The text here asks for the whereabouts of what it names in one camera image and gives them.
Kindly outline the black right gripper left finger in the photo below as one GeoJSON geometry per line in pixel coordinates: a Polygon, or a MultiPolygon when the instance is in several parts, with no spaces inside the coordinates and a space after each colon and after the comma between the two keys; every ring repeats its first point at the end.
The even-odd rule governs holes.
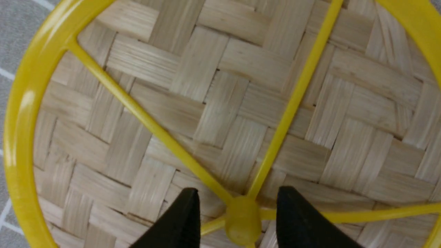
{"type": "Polygon", "coordinates": [[[199,248],[201,217],[198,190],[184,188],[167,211],[130,247],[199,248]]]}

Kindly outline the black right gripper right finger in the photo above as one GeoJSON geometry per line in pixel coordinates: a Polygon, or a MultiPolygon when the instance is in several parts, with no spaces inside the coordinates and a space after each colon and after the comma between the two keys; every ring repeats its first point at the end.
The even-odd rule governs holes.
{"type": "Polygon", "coordinates": [[[362,247],[315,209],[294,187],[277,195],[277,243],[280,248],[362,247]]]}

